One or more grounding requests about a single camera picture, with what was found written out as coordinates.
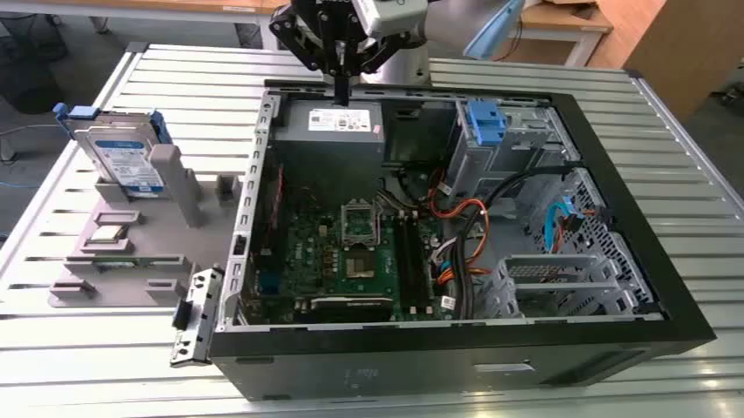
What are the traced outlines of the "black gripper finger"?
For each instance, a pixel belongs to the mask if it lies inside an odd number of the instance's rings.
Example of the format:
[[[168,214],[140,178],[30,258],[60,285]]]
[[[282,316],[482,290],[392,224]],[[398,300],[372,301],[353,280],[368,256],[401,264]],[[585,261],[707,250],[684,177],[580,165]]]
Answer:
[[[351,79],[358,78],[362,73],[374,73],[404,45],[404,39],[382,39],[364,50],[360,50],[358,41],[349,41],[345,44],[342,63],[342,106],[349,105]]]
[[[343,105],[343,79],[337,76],[339,66],[335,46],[321,46],[301,29],[293,7],[279,7],[271,15],[269,29],[281,44],[310,71],[321,71],[334,86],[334,104]]]

